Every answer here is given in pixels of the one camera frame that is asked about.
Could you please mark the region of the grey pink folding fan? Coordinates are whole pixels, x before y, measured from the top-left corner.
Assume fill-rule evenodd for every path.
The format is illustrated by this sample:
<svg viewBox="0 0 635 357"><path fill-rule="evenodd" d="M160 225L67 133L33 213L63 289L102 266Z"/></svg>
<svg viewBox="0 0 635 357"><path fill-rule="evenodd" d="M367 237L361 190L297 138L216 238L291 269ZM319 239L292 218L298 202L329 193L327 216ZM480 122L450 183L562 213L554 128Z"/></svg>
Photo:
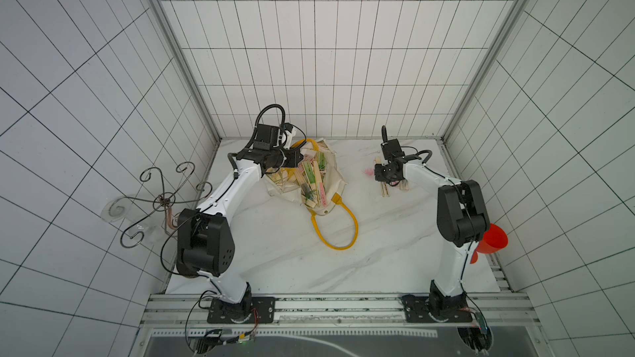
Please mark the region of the grey pink folding fan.
<svg viewBox="0 0 635 357"><path fill-rule="evenodd" d="M399 182L398 187L399 187L399 189L400 189L401 191L407 192L407 191L409 190L408 181L407 181L406 179L405 179L405 180L401 180L401 181Z"/></svg>

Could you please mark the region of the cream tote bag yellow handles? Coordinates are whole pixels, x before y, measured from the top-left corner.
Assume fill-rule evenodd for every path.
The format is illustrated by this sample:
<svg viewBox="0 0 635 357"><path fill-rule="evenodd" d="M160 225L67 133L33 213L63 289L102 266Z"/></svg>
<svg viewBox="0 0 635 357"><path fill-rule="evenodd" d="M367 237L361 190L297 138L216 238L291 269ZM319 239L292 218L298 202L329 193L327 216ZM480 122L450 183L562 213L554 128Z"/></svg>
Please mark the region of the cream tote bag yellow handles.
<svg viewBox="0 0 635 357"><path fill-rule="evenodd" d="M311 215L311 223L322 243L335 251L346 251L355 245L359 236L359 222L355 214L345 205L342 195L347 182L337 166L336 155L323 139L308 139L299 148L300 162L293 168L282 168L264 177L267 192L306 208ZM334 208L342 208L352 219L354 226L352 240L345 246L334 246L322 235L318 218L331 213Z"/></svg>

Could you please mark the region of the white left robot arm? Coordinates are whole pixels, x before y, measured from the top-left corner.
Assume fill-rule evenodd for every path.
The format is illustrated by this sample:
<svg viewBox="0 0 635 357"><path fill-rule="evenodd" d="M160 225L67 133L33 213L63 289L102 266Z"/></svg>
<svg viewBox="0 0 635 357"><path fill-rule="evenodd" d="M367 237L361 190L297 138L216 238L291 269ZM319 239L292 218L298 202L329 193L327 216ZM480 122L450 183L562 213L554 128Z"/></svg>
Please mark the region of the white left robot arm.
<svg viewBox="0 0 635 357"><path fill-rule="evenodd" d="M251 287L230 269L236 254L231 222L250 190L274 170L292 168L302 160L300 149L306 135L284 122L279 126L258 124L246 145L229 153L230 174L195 209L180 213L177 234L176 273L186 278L204 277L222 302L246 305Z"/></svg>

